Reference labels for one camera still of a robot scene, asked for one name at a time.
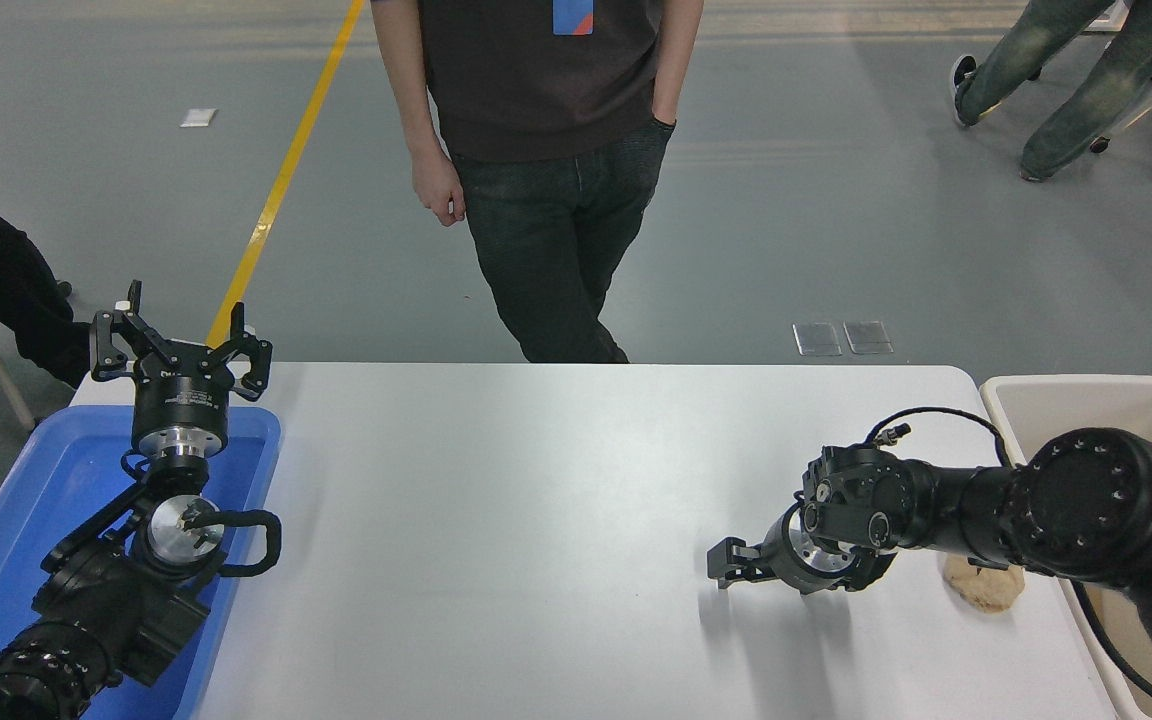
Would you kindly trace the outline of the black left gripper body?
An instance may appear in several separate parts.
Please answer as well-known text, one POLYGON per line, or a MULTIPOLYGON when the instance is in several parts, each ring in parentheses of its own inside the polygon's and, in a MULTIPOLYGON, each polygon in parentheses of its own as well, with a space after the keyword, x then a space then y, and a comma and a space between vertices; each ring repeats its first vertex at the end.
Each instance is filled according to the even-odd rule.
POLYGON ((132 434, 150 435, 172 427, 227 434, 233 376, 221 373, 228 382, 210 378, 207 370, 198 366, 209 355, 202 344, 177 344, 166 355, 177 357, 179 366, 169 366, 154 353, 143 355, 132 365, 132 434))

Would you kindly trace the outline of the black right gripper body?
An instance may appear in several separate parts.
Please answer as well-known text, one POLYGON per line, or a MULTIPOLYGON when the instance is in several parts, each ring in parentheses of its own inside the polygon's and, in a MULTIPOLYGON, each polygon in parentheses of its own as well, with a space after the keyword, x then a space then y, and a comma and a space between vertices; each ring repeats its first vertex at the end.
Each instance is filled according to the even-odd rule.
POLYGON ((813 592, 813 543, 801 526, 803 505, 794 503, 780 520, 774 521, 761 541, 761 556, 768 571, 801 594, 813 592))

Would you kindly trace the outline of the standing person's right hand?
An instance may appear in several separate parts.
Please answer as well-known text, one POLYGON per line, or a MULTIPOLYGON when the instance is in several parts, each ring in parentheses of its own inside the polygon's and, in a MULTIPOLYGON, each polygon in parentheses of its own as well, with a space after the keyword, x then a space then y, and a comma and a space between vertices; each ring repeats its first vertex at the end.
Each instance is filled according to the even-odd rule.
POLYGON ((465 192, 454 164, 440 149, 417 150, 411 154, 412 187, 424 209, 444 227, 467 219, 465 192))

